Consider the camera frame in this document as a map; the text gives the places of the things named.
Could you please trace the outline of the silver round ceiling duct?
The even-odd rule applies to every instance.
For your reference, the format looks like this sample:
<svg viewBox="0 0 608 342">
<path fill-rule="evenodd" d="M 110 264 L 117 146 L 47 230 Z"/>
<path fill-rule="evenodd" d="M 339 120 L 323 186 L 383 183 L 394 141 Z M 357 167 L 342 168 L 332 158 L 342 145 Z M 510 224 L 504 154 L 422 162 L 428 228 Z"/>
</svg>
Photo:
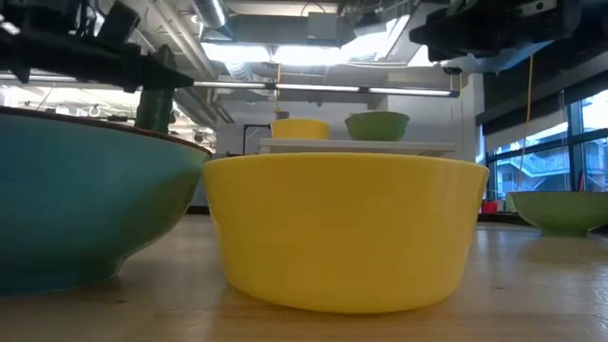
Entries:
<svg viewBox="0 0 608 342">
<path fill-rule="evenodd" d="M 209 28 L 223 27 L 229 19 L 229 9 L 225 0 L 191 0 L 201 22 Z"/>
</svg>

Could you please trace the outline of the white perforated metal shelf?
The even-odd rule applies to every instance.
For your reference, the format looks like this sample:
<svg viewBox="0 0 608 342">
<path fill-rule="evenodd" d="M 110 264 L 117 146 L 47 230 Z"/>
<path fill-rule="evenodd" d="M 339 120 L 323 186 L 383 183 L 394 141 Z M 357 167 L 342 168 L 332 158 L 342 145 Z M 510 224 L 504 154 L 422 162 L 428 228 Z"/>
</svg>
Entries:
<svg viewBox="0 0 608 342">
<path fill-rule="evenodd" d="M 453 143 L 374 142 L 348 140 L 260 139 L 258 152 L 354 152 L 440 157 L 455 150 Z"/>
</svg>

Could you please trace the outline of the long ceiling strip light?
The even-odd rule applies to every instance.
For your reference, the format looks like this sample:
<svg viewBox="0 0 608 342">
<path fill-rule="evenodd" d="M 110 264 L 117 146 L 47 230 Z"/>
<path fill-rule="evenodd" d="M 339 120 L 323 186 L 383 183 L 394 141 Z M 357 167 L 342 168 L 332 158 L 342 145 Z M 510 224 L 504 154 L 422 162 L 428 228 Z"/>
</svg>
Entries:
<svg viewBox="0 0 608 342">
<path fill-rule="evenodd" d="M 246 90 L 291 90 L 291 91 L 315 91 L 336 93 L 358 93 L 394 96 L 419 96 L 419 97 L 442 97 L 456 98 L 460 92 L 454 89 L 430 89 L 415 87 L 385 87 L 385 86 L 362 86 L 362 85 L 311 85 L 311 84 L 289 84 L 289 83 L 256 83 L 256 82 L 225 82 L 225 81 L 194 81 L 190 87 L 206 87 L 220 89 L 246 89 Z"/>
</svg>

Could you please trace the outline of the yellow plastic bowl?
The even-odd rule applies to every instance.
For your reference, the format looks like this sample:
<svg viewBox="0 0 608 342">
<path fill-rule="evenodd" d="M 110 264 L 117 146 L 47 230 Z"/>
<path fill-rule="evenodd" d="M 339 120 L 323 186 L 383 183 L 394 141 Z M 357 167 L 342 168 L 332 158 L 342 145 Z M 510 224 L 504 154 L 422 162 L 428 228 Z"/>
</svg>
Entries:
<svg viewBox="0 0 608 342">
<path fill-rule="evenodd" d="M 281 119 L 272 122 L 274 139 L 327 140 L 330 126 L 310 119 Z"/>
<path fill-rule="evenodd" d="M 209 161 L 225 277 L 271 303 L 330 313 L 425 307 L 459 286 L 488 170 L 375 153 Z"/>
</svg>

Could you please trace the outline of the green bowl with red flowers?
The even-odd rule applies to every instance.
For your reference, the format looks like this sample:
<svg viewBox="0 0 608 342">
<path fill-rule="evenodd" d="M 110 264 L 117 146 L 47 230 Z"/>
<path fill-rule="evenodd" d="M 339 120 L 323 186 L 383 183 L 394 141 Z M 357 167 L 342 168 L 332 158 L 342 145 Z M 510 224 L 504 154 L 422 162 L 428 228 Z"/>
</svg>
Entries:
<svg viewBox="0 0 608 342">
<path fill-rule="evenodd" d="M 354 113 L 345 120 L 352 140 L 375 142 L 401 140 L 408 123 L 408 115 L 392 111 Z"/>
<path fill-rule="evenodd" d="M 608 224 L 608 192 L 511 192 L 518 215 L 546 236 L 585 237 Z"/>
</svg>

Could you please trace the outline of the black pipe stand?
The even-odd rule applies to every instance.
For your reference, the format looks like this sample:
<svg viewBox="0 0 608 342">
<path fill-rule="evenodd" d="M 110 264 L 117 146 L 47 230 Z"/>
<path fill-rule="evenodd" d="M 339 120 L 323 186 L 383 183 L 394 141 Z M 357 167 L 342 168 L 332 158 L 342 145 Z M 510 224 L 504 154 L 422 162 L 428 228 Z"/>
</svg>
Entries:
<svg viewBox="0 0 608 342">
<path fill-rule="evenodd" d="M 269 129 L 272 132 L 272 127 L 271 127 L 271 125 L 269 123 L 267 123 L 267 124 L 245 123 L 243 125 L 243 130 L 242 130 L 242 143 L 241 143 L 241 152 L 242 152 L 241 154 L 242 155 L 246 155 L 247 154 L 246 145 L 247 145 L 247 141 L 250 139 L 248 137 L 248 135 L 247 135 L 248 134 L 247 130 L 249 128 L 251 128 L 251 127 L 254 127 L 254 128 L 266 128 L 266 129 Z"/>
</svg>

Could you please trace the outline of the green cactus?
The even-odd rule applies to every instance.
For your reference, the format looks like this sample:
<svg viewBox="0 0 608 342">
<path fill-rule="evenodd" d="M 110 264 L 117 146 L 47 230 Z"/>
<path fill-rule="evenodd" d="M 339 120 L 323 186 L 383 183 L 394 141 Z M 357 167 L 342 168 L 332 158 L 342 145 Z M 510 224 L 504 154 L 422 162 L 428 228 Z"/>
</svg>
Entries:
<svg viewBox="0 0 608 342">
<path fill-rule="evenodd" d="M 175 121 L 173 98 L 175 88 L 152 90 L 144 87 L 137 107 L 135 126 L 168 134 L 168 126 Z"/>
</svg>

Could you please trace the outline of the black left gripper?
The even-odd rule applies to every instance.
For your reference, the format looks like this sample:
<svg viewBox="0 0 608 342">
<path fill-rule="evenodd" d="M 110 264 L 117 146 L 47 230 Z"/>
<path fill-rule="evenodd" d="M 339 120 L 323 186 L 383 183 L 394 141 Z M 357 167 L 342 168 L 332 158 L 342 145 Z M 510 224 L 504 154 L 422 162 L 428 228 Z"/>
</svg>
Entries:
<svg viewBox="0 0 608 342">
<path fill-rule="evenodd" d="M 121 86 L 134 92 L 139 86 L 136 68 L 140 48 L 128 43 L 140 22 L 139 14 L 116 1 L 95 32 L 97 11 L 89 1 L 76 1 L 76 78 L 82 81 Z M 189 87 L 194 79 L 176 70 L 172 52 L 155 52 L 141 57 L 140 82 L 146 90 Z"/>
</svg>

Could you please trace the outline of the teal bowl with blue pattern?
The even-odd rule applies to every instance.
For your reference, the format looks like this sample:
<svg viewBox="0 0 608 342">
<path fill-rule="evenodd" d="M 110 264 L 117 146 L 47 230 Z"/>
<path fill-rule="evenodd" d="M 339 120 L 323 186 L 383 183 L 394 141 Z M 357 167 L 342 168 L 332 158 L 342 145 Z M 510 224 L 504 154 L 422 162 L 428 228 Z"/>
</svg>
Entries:
<svg viewBox="0 0 608 342">
<path fill-rule="evenodd" d="M 0 106 L 0 295 L 116 276 L 181 220 L 210 158 L 154 131 Z"/>
</svg>

